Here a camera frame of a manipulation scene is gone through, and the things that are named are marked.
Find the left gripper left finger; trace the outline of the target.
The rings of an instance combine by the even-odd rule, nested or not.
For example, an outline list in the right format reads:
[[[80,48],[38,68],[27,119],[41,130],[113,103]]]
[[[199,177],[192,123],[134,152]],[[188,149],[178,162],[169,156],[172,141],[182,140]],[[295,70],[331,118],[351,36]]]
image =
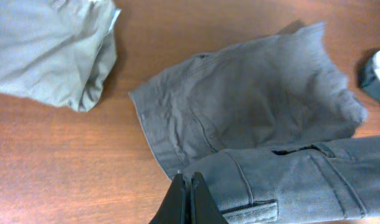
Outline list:
[[[186,221],[186,183],[176,174],[150,224],[184,224]]]

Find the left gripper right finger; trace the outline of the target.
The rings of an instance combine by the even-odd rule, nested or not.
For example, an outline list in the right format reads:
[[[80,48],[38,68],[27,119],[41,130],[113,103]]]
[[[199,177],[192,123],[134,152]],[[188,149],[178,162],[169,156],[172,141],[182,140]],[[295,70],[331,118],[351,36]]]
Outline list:
[[[195,172],[191,179],[190,208],[192,224],[228,224],[200,172]]]

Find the grey cargo shorts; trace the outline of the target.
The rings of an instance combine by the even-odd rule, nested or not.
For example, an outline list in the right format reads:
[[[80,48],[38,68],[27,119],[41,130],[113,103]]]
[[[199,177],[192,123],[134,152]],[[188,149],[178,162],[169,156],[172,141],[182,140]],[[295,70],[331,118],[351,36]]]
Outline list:
[[[195,55],[130,94],[169,178],[200,172],[229,223],[380,216],[380,136],[322,23]]]

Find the beige shorts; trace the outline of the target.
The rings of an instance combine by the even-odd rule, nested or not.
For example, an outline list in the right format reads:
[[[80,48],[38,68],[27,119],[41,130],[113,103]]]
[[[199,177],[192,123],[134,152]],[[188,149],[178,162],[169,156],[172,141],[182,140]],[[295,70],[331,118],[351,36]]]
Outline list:
[[[92,109],[117,58],[113,1],[0,1],[0,93]]]

